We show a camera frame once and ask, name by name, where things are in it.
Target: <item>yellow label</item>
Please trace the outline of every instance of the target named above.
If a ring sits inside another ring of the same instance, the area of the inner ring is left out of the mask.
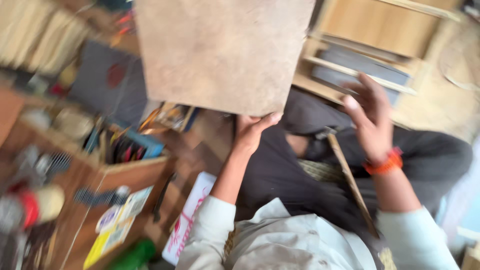
[[[94,265],[108,252],[123,244],[134,220],[135,217],[130,217],[124,222],[116,224],[111,229],[100,234],[88,253],[87,259],[84,263],[84,270]]]

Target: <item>white shirt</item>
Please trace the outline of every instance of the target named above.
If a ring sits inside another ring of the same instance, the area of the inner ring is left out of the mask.
[[[236,224],[234,248],[223,262],[235,210],[234,205],[208,196],[194,216],[176,269],[376,269],[357,235],[315,214],[292,217],[279,198],[261,207],[251,220]],[[377,219],[399,270],[458,269],[426,209],[380,212]]]

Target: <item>orange bracelet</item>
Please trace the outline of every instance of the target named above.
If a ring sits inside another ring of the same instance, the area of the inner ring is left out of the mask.
[[[395,147],[388,153],[388,159],[380,166],[374,167],[369,163],[364,163],[363,167],[370,175],[386,174],[392,169],[403,167],[403,160],[401,154],[403,154],[402,150],[400,150],[400,148],[398,147]]]

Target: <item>sticker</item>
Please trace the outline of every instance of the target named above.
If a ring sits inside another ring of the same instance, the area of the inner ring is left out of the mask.
[[[119,206],[112,206],[110,209],[108,209],[96,224],[95,232],[102,233],[113,227],[117,222],[120,210],[121,207]]]
[[[118,222],[122,222],[129,217],[135,217],[136,215],[140,214],[140,212],[142,212],[142,209],[144,208],[145,202],[147,202],[150,192],[152,192],[152,189],[153,186],[150,186],[148,188],[130,194],[127,202],[120,211],[120,217],[118,219]]]
[[[94,265],[105,254],[123,244],[135,217],[142,212],[153,186],[130,194],[124,206],[109,208],[98,221],[96,238],[84,263],[84,269]]]
[[[84,263],[84,270],[94,265],[108,252],[123,244],[134,221],[135,217],[130,217],[124,222],[116,224],[109,230],[102,232],[102,234],[96,238],[92,249],[88,253]]]
[[[142,209],[145,206],[145,202],[147,202],[148,196],[152,192],[152,189],[153,186],[150,186],[130,194],[127,202],[122,207],[110,207],[98,220],[95,232],[103,233],[104,231],[115,226],[116,224],[121,223],[130,217],[135,217],[140,214],[140,212],[142,212]]]

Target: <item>wooden crate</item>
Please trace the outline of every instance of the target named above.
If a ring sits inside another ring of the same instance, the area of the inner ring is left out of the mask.
[[[6,106],[0,99],[0,108]],[[81,147],[54,129],[40,130],[30,123],[18,119],[12,126],[4,144],[0,147],[0,164],[15,167],[13,160],[29,145],[36,145],[41,152],[67,152],[72,161],[65,173],[56,175],[52,182],[60,185],[65,192],[65,204],[57,219],[57,233],[53,244],[49,270],[81,270],[98,234],[96,225],[110,206],[87,207],[74,202],[79,188],[87,187],[95,192],[103,192],[126,185],[131,192],[153,186],[153,190],[142,212],[135,221],[125,242],[108,253],[90,269],[104,267],[121,251],[143,235],[144,226],[150,217],[158,196],[165,186],[167,178],[173,173],[175,159],[165,154],[156,159],[132,161],[128,163],[106,165],[98,158],[87,155]],[[2,173],[0,181],[10,175]]]

